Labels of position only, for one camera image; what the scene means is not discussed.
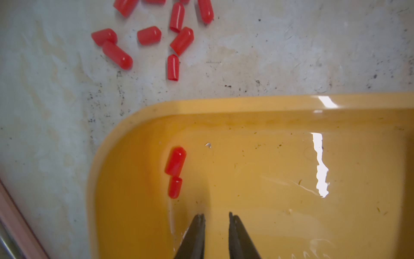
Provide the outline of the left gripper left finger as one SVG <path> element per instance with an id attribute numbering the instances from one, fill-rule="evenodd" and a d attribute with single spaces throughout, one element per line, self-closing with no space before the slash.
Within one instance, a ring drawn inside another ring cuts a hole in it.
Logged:
<path id="1" fill-rule="evenodd" d="M 194 216 L 174 259 L 204 259 L 205 216 Z"/>

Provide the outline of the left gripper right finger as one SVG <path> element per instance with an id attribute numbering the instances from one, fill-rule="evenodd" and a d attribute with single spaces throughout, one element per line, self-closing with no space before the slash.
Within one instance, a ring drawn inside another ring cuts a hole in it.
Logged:
<path id="1" fill-rule="evenodd" d="M 229 254 L 231 259 L 261 259 L 241 218 L 229 213 Z"/>

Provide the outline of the red sleeve cluster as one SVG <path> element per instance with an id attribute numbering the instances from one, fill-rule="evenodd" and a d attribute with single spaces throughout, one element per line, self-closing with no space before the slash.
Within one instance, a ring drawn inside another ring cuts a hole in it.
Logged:
<path id="1" fill-rule="evenodd" d="M 187 152 L 183 147 L 175 147 L 170 152 L 165 173 L 170 176 L 168 196 L 171 199 L 176 199 L 180 195 L 183 182 L 180 178 L 180 174 L 182 172 L 186 157 Z"/>

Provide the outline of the yellow plastic storage box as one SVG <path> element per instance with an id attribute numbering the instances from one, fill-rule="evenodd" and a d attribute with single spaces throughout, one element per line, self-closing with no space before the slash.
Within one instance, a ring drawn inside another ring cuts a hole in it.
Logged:
<path id="1" fill-rule="evenodd" d="M 187 152 L 178 198 L 170 152 Z M 125 118 L 88 177 L 94 259 L 172 259 L 196 214 L 227 259 L 229 213 L 263 259 L 414 256 L 414 95 L 170 101 Z"/>

